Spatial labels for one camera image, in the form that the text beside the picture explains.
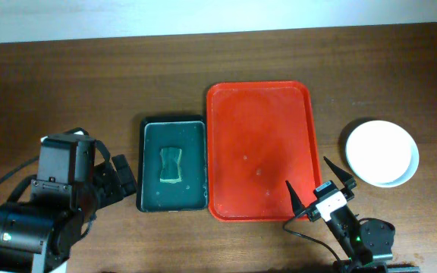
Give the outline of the white plate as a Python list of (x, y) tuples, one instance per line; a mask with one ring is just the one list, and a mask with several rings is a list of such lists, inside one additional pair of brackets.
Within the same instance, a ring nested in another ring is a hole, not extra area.
[(358, 125), (348, 135), (344, 148), (351, 170), (375, 187), (392, 188), (408, 182), (420, 163), (414, 138), (390, 121)]

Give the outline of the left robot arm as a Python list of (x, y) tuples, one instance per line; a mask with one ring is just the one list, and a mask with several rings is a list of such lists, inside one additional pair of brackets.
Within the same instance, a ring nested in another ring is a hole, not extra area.
[(98, 210), (136, 192), (124, 155), (75, 128), (41, 139), (38, 171), (0, 206), (0, 272), (52, 272), (85, 238)]

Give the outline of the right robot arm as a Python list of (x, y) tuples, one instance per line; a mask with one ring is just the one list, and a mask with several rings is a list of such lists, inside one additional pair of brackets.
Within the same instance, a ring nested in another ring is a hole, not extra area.
[[(332, 264), (335, 272), (419, 272), (420, 268), (415, 265), (388, 264), (393, 260), (395, 226), (377, 218), (359, 219), (347, 205), (354, 198), (353, 189), (357, 186), (354, 176), (333, 164), (328, 158), (324, 160), (343, 187), (340, 189), (329, 180), (313, 191), (316, 200), (305, 206), (290, 182), (286, 181), (294, 216), (283, 224), (283, 230), (325, 247), (335, 257)], [(288, 229), (292, 221), (303, 216), (311, 222), (322, 219), (347, 255), (347, 259), (340, 259), (339, 255), (321, 240)]]

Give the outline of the green yellow sponge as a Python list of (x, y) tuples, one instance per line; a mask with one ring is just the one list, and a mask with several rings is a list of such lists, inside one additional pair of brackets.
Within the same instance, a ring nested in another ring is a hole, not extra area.
[(160, 182), (176, 184), (182, 181), (181, 156), (182, 150), (178, 147), (164, 147), (160, 151), (162, 168)]

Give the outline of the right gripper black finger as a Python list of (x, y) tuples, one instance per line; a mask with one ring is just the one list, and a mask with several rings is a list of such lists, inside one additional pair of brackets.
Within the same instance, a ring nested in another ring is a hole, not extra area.
[(286, 180), (285, 183), (286, 183), (286, 186), (288, 188), (288, 192), (290, 194), (291, 208), (292, 208), (292, 211), (294, 213), (294, 217), (301, 218), (305, 214), (306, 207), (300, 201), (299, 196), (297, 195), (296, 191), (294, 190), (294, 188), (292, 187), (290, 182), (288, 180)]
[(326, 156), (323, 157), (325, 163), (329, 166), (329, 168), (332, 170), (332, 172), (335, 174), (335, 176), (340, 180), (340, 182), (345, 187), (354, 187), (355, 186), (355, 179), (354, 176), (345, 170), (339, 168), (337, 165), (335, 165), (333, 162), (331, 162)]

